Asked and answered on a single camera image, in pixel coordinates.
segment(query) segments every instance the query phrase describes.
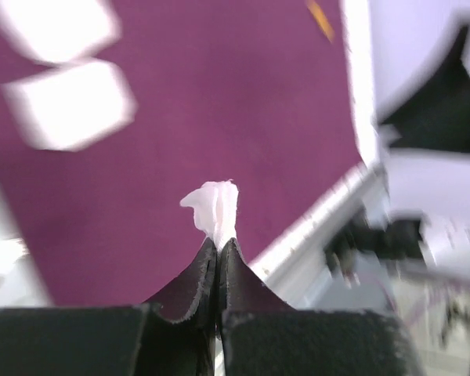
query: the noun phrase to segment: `white square object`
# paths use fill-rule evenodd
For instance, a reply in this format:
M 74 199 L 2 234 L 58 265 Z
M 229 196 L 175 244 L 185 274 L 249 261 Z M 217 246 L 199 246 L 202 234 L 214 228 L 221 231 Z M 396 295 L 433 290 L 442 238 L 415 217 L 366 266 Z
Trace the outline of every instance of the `white square object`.
M 78 151 L 132 122 L 136 104 L 120 69 L 103 60 L 5 85 L 28 144 Z
M 0 0 L 0 30 L 28 59 L 60 64 L 120 38 L 106 0 Z

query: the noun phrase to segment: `purple tablecloth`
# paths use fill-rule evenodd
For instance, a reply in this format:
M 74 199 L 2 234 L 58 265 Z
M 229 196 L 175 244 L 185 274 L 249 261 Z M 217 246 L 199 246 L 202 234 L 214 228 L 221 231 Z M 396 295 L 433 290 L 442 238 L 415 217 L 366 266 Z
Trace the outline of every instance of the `purple tablecloth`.
M 239 186 L 253 259 L 360 161 L 337 0 L 331 44 L 300 0 L 114 2 L 136 120 L 78 153 L 24 144 L 0 89 L 0 185 L 56 303 L 139 302 L 183 270 L 203 234 L 179 200 Z M 0 36 L 0 84 L 47 69 Z

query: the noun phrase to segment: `maroon table surface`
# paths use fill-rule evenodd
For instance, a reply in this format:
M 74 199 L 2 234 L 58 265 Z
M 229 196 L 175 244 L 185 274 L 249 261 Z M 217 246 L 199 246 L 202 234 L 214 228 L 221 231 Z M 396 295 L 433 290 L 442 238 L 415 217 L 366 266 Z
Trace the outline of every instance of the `maroon table surface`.
M 238 185 L 251 261 L 360 161 L 338 1 L 320 4 L 332 44 L 300 0 L 114 1 L 123 37 L 97 57 L 139 109 L 81 152 L 28 147 L 0 88 L 0 187 L 55 303 L 158 291 L 201 245 L 179 201 L 205 181 Z M 0 85 L 46 69 L 0 35 Z

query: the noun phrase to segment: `orange object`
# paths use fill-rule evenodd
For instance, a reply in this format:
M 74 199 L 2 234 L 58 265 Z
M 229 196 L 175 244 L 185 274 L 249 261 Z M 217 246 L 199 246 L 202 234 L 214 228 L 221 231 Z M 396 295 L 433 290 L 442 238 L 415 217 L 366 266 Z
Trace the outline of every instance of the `orange object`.
M 320 29 L 322 29 L 322 32 L 326 35 L 327 39 L 332 42 L 334 38 L 334 30 L 327 20 L 327 17 L 322 8 L 320 8 L 320 6 L 313 0 L 308 0 L 307 6 L 309 11 L 312 13 L 313 18 L 315 18 L 315 21 L 318 23 Z

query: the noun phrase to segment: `white wall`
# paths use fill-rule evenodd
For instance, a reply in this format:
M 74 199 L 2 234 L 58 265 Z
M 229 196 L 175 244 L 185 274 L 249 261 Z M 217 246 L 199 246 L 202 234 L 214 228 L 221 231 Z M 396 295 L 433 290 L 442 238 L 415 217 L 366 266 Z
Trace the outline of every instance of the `white wall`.
M 370 0 L 376 107 L 425 75 L 452 37 L 450 14 L 470 0 Z M 470 72 L 470 53 L 465 53 Z M 387 157 L 392 210 L 470 220 L 470 157 L 397 152 Z

